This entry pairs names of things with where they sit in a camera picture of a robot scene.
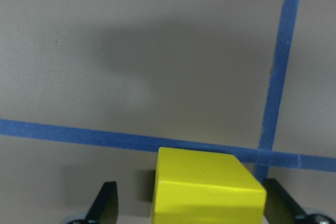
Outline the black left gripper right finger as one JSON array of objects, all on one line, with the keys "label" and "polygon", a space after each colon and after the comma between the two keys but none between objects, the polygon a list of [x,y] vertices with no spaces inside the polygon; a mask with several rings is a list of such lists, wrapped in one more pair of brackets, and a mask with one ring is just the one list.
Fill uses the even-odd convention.
[{"label": "black left gripper right finger", "polygon": [[307,221],[307,213],[273,178],[264,179],[267,192],[264,216],[271,224],[297,224]]}]

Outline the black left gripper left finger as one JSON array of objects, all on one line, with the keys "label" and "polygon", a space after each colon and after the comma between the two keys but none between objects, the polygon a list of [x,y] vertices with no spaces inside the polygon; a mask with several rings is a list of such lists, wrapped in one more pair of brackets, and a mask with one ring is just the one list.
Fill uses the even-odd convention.
[{"label": "black left gripper left finger", "polygon": [[85,223],[117,223],[117,182],[105,182],[85,217]]}]

